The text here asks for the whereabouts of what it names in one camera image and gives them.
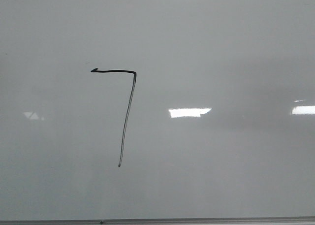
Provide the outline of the white whiteboard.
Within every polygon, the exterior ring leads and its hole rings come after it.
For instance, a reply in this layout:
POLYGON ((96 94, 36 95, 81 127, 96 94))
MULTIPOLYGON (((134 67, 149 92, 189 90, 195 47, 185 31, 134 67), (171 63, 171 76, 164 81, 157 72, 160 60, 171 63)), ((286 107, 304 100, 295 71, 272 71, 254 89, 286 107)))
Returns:
POLYGON ((315 214, 315 0, 0 0, 2 220, 315 214))

